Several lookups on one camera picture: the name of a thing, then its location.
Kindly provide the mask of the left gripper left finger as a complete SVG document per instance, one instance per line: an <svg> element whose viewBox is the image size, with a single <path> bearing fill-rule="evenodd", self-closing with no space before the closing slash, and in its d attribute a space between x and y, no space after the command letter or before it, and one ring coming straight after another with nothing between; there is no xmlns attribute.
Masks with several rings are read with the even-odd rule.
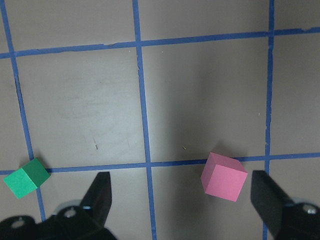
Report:
<svg viewBox="0 0 320 240"><path fill-rule="evenodd" d="M98 172L80 202L99 225L104 225L112 206L112 185L110 172Z"/></svg>

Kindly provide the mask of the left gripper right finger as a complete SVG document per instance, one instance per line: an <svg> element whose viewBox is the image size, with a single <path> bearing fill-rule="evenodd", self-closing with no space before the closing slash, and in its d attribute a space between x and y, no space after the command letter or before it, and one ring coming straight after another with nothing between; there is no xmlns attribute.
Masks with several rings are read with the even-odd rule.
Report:
<svg viewBox="0 0 320 240"><path fill-rule="evenodd" d="M252 172L250 201L275 240L320 238L320 208L292 199L264 170Z"/></svg>

